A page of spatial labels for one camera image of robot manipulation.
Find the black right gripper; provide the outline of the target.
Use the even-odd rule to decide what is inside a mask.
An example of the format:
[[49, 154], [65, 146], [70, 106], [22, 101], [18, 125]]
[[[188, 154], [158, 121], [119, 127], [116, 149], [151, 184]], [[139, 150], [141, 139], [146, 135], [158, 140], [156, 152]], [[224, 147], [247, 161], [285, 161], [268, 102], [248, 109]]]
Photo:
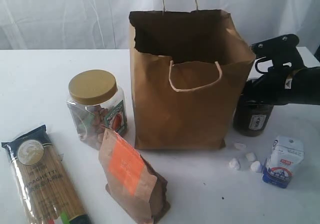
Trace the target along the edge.
[[250, 45], [256, 56], [254, 67], [271, 61], [276, 71], [269, 71], [256, 80], [247, 81], [247, 100], [259, 104], [320, 104], [320, 69], [304, 68], [297, 50], [300, 40], [295, 34], [286, 34]]

